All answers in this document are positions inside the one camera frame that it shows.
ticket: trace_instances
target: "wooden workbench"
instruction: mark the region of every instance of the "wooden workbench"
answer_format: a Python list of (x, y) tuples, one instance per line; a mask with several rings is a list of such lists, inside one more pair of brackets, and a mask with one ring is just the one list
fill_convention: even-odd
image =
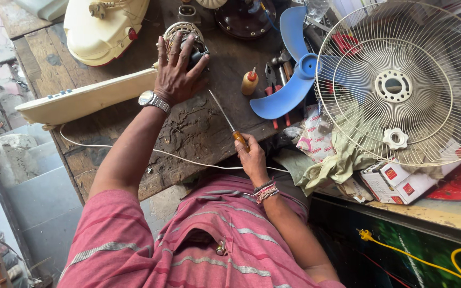
[[(173, 0), (171, 3), (175, 5), (165, 6), (162, 3), (166, 7), (162, 13), (159, 2), (151, 0), (139, 38), (124, 56), (102, 67), (87, 67), (74, 60), (67, 49), (62, 23), (14, 40), (17, 59), (35, 96), (41, 98), (60, 90), (79, 88), (150, 68), (157, 61), (158, 36), (164, 33), (165, 24), (168, 27), (178, 21), (176, 15), (181, 3)], [(240, 85), (243, 75), (256, 66), (260, 81), (253, 97), (264, 96), (264, 67), (281, 49), (280, 34), (271, 30), (256, 41), (245, 42), (227, 36), (219, 28), (210, 31), (202, 29), (202, 33), (211, 53), (208, 65), (210, 72), (204, 72), (203, 76), (209, 78), (208, 88), (219, 97), (235, 127), (241, 132), (255, 135), (257, 139), (277, 133), (271, 121), (254, 114), (248, 103), (250, 98), (240, 93)], [(136, 99), (125, 101), (69, 122), (63, 128), (63, 133), (80, 143), (111, 145), (140, 109)], [(83, 202), (97, 168), (109, 149), (73, 145), (61, 138), (58, 129), (53, 130), (52, 135)], [(235, 153), (229, 126), (207, 90), (172, 109), (155, 148), (206, 164), (215, 164)], [(152, 168), (151, 172), (144, 174), (140, 184), (140, 200), (204, 169), (157, 152), (153, 152), (149, 167)]]

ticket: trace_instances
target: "white box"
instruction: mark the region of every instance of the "white box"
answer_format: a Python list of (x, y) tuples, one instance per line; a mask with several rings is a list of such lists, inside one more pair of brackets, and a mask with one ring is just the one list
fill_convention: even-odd
[[(446, 159), (456, 157), (458, 160), (461, 158), (461, 146), (451, 139), (440, 150), (440, 154), (445, 155)], [(442, 174), (448, 174), (460, 164), (461, 161), (443, 165)], [(389, 161), (377, 162), (362, 170), (360, 176), (374, 197), (382, 203), (409, 204), (438, 182), (427, 174), (410, 174), (401, 164)]]

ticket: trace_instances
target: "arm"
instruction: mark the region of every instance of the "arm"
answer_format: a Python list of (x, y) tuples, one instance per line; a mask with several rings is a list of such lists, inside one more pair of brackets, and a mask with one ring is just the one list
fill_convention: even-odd
[[(235, 141), (234, 145), (253, 186), (259, 187), (270, 180), (266, 172), (264, 151), (252, 135), (242, 135), (248, 141), (250, 153), (246, 152), (244, 145), (239, 141)], [(314, 282), (339, 281), (323, 247), (298, 215), (284, 202), (282, 196), (276, 194), (266, 198), (263, 205), (270, 222), (286, 241), (297, 264), (309, 274)]]
[[(154, 92), (170, 107), (193, 96), (203, 82), (196, 82), (209, 61), (209, 55), (202, 57), (189, 72), (186, 71), (194, 43), (189, 36), (181, 51), (181, 35), (176, 35), (166, 61), (166, 47), (163, 37), (159, 37), (159, 72), (154, 84)], [(105, 190), (119, 189), (138, 197), (138, 186), (149, 165), (150, 155), (166, 119), (166, 113), (155, 106), (144, 107), (113, 145), (99, 166), (88, 198)]]

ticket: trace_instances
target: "wristwatch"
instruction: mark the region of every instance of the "wristwatch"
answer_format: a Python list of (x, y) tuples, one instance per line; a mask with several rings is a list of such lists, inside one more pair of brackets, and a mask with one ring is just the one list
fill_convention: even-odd
[(159, 96), (152, 90), (147, 90), (142, 93), (138, 98), (138, 104), (144, 107), (149, 105), (156, 106), (162, 109), (167, 116), (170, 115), (170, 105), (163, 101), (163, 99), (159, 98)]

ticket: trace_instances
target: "fan guard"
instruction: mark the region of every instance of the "fan guard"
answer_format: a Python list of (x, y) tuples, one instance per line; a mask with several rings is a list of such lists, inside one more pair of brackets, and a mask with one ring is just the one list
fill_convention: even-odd
[[(336, 37), (353, 41), (343, 49)], [(315, 75), (317, 95), (357, 150), (413, 167), (461, 160), (461, 18), (425, 3), (375, 3), (339, 21), (318, 62), (323, 53), (337, 57)], [(339, 77), (349, 79), (346, 88)], [(397, 128), (408, 135), (406, 148), (384, 142)]]

